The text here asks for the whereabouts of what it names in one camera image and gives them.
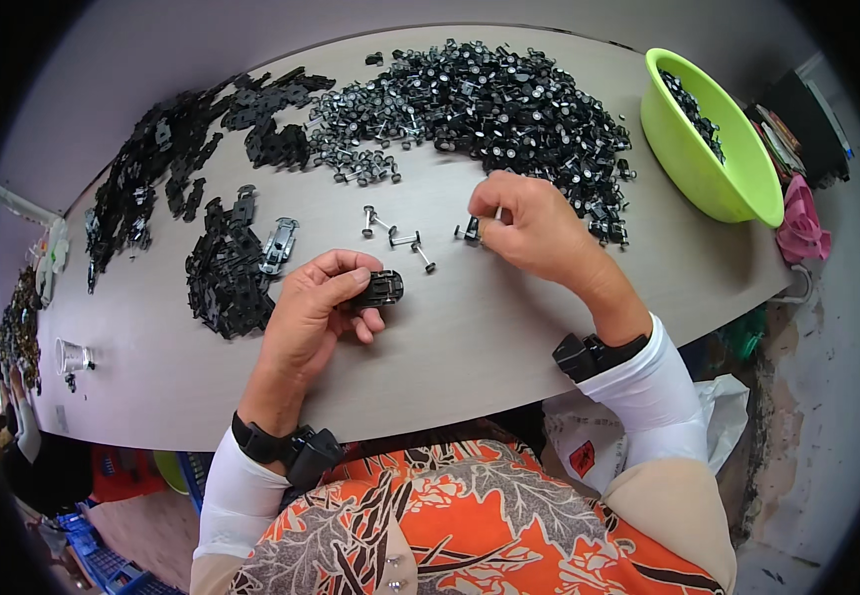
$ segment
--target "blue basket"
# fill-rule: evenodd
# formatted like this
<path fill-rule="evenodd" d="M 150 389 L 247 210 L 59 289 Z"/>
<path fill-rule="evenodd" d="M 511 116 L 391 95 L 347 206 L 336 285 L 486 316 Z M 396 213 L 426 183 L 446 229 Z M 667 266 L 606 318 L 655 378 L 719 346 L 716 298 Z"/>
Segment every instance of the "blue basket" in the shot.
<path fill-rule="evenodd" d="M 189 488 L 189 498 L 198 514 L 201 514 L 201 502 L 205 498 L 205 480 L 212 466 L 214 452 L 177 452 L 179 467 L 183 471 L 185 484 Z"/>
<path fill-rule="evenodd" d="M 126 558 L 105 545 L 101 545 L 91 554 L 81 556 L 80 559 L 97 585 L 105 585 L 123 566 L 129 564 Z"/>
<path fill-rule="evenodd" d="M 106 583 L 106 592 L 112 595 L 185 595 L 157 579 L 151 572 L 142 572 L 127 566 Z"/>
<path fill-rule="evenodd" d="M 58 516 L 57 522 L 66 531 L 66 540 L 73 546 L 93 583 L 104 588 L 107 593 L 185 595 L 106 547 L 89 519 L 81 513 Z"/>
<path fill-rule="evenodd" d="M 92 554 L 100 547 L 96 530 L 82 514 L 58 516 L 57 523 L 66 532 L 66 541 L 69 541 L 80 557 Z"/>

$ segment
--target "left hand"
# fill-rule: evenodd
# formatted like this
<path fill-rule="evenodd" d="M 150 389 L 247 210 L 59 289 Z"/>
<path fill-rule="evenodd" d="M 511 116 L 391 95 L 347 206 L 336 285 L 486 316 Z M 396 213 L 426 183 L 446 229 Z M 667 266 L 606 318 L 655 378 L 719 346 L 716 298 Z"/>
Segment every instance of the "left hand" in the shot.
<path fill-rule="evenodd" d="M 290 433 L 305 391 L 331 359 L 338 337 L 353 330 L 362 343 L 374 342 L 384 329 L 380 314 L 373 307 L 354 312 L 344 302 L 367 288 L 371 271 L 382 269 L 373 256 L 334 249 L 285 277 L 239 403 L 245 423 L 256 422 L 275 436 Z"/>
<path fill-rule="evenodd" d="M 363 292 L 380 261 L 351 250 L 330 250 L 285 277 L 264 331 L 258 365 L 307 386 L 331 359 L 338 337 L 353 330 L 364 344 L 384 329 L 373 307 L 353 312 L 343 302 Z"/>

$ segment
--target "black wristband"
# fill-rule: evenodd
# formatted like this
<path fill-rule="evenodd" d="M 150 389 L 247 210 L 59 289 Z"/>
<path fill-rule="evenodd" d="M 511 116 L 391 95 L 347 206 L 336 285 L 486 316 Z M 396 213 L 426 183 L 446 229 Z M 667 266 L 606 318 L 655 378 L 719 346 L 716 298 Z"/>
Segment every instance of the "black wristband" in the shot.
<path fill-rule="evenodd" d="M 638 335 L 628 345 L 610 348 L 603 343 L 599 335 L 589 335 L 580 341 L 570 332 L 558 344 L 552 356 L 558 368 L 578 385 L 607 369 L 629 361 L 645 349 L 648 340 L 649 337 Z"/>
<path fill-rule="evenodd" d="M 302 425 L 280 438 L 267 433 L 255 422 L 246 425 L 236 411 L 232 415 L 232 435 L 235 436 L 235 442 L 239 444 L 242 452 L 256 463 L 268 465 L 281 461 L 286 470 L 291 470 L 307 438 L 314 435 L 314 430 L 310 425 Z"/>

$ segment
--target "hand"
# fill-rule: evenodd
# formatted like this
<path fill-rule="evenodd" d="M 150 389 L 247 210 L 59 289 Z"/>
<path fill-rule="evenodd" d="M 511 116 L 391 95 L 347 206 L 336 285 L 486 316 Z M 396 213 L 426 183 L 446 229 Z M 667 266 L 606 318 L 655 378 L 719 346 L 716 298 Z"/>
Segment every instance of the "hand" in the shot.
<path fill-rule="evenodd" d="M 502 207 L 499 220 L 493 217 Z M 493 172 L 477 185 L 469 211 L 480 219 L 484 244 L 509 263 L 573 290 L 603 252 L 553 184 Z"/>
<path fill-rule="evenodd" d="M 380 261 L 351 250 L 331 250 L 284 278 L 268 321 L 255 370 L 239 403 L 245 423 L 275 436 L 295 429 L 305 390 L 324 370 L 338 337 L 353 330 L 365 344 L 384 329 L 375 308 L 352 311 L 344 302 L 363 292 Z"/>
<path fill-rule="evenodd" d="M 18 401 L 24 399 L 26 397 L 26 387 L 23 386 L 23 377 L 19 373 L 19 367 L 15 363 L 10 365 L 9 376 L 10 390 L 13 391 Z"/>
<path fill-rule="evenodd" d="M 499 220 L 496 209 L 502 207 Z M 575 293 L 605 345 L 650 336 L 652 320 L 624 273 L 553 184 L 496 171 L 473 190 L 468 208 L 484 244 L 509 263 Z"/>
<path fill-rule="evenodd" d="M 307 385 L 324 369 L 345 330 L 353 330 L 362 343 L 373 343 L 374 333 L 384 329 L 379 312 L 338 306 L 363 292 L 371 271 L 382 268 L 373 256 L 335 249 L 285 277 L 258 363 Z"/>

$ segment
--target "clear plastic cup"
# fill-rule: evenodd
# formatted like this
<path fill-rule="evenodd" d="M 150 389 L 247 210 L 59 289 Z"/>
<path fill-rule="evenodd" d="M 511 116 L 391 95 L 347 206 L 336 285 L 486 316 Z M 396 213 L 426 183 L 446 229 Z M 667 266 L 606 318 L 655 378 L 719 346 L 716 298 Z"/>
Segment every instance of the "clear plastic cup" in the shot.
<path fill-rule="evenodd" d="M 57 374 L 62 376 L 87 367 L 96 367 L 93 351 L 57 337 Z"/>

